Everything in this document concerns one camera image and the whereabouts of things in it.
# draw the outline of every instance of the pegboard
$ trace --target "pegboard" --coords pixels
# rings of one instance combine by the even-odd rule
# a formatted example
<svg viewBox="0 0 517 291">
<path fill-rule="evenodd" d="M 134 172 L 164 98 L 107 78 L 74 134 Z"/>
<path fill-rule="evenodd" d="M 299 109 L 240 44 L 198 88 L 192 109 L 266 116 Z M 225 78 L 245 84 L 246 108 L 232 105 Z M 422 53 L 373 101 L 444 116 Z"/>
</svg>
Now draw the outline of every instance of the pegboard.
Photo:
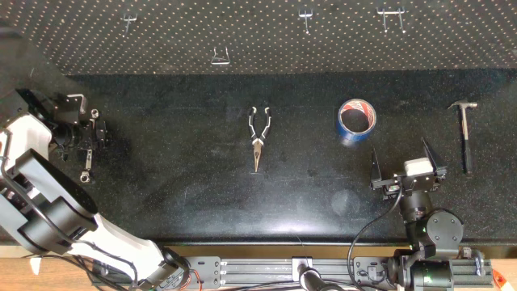
<svg viewBox="0 0 517 291">
<path fill-rule="evenodd" d="M 401 7 L 406 33 L 398 15 L 385 32 L 376 9 Z M 0 0 L 0 16 L 63 74 L 517 68 L 515 0 Z"/>
</svg>

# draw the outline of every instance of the wooden surface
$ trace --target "wooden surface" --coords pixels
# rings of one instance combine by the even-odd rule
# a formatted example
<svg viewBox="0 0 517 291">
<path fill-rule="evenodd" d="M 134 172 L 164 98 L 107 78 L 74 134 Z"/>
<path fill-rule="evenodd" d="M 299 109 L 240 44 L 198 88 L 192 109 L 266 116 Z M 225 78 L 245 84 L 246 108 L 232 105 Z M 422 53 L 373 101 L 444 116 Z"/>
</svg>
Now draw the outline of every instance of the wooden surface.
<svg viewBox="0 0 517 291">
<path fill-rule="evenodd" d="M 492 265 L 517 286 L 517 259 L 493 259 Z M 29 259 L 0 259 L 0 290 L 95 290 L 83 270 L 58 259 L 43 259 L 34 275 Z M 487 291 L 492 289 L 473 289 Z"/>
</svg>

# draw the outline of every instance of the roll of blue tape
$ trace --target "roll of blue tape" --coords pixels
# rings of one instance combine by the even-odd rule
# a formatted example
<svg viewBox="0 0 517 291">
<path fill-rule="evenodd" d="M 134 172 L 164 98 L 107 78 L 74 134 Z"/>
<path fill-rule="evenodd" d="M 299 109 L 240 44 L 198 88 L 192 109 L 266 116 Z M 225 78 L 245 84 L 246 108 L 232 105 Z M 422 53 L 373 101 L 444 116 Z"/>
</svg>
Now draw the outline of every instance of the roll of blue tape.
<svg viewBox="0 0 517 291">
<path fill-rule="evenodd" d="M 367 120 L 368 120 L 368 128 L 363 132 L 354 132 L 348 129 L 343 122 L 343 113 L 347 110 L 358 110 L 362 112 Z M 357 141 L 362 141 L 368 137 L 370 132 L 375 127 L 375 123 L 377 122 L 377 115 L 372 105 L 362 99 L 351 99 L 343 104 L 338 112 L 338 133 L 342 138 L 342 143 L 345 146 L 348 146 Z"/>
</svg>

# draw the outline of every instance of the black tabletop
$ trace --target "black tabletop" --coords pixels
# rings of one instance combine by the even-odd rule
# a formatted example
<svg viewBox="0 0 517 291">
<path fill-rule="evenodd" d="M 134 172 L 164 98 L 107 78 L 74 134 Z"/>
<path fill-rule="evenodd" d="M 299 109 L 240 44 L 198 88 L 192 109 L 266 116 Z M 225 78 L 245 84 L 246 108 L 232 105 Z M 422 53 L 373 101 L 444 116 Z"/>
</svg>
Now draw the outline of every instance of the black tabletop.
<svg viewBox="0 0 517 291">
<path fill-rule="evenodd" d="M 391 200 L 369 188 L 371 148 L 384 175 L 425 156 L 425 137 L 448 165 L 434 206 L 464 220 L 464 242 L 517 243 L 517 71 L 350 74 L 74 76 L 98 108 L 111 144 L 84 188 L 108 220 L 161 243 L 350 243 Z M 337 110 L 367 100 L 371 136 L 339 143 Z M 474 175 L 462 170 L 458 99 L 468 111 Z M 271 108 L 258 173 L 247 128 Z M 85 154 L 51 161 L 78 180 Z M 404 243 L 400 214 L 364 234 Z M 0 240 L 11 238 L 2 230 Z"/>
</svg>

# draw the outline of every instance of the orange object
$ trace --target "orange object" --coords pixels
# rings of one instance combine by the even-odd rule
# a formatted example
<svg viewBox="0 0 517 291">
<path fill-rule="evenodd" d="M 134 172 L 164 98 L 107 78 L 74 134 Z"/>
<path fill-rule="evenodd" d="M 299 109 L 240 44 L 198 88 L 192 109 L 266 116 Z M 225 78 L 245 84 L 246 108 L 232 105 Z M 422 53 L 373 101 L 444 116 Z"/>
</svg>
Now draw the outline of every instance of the orange object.
<svg viewBox="0 0 517 291">
<path fill-rule="evenodd" d="M 501 275 L 500 272 L 492 269 L 492 276 L 494 277 L 495 284 L 501 289 L 501 291 L 514 291 L 510 283 Z"/>
</svg>

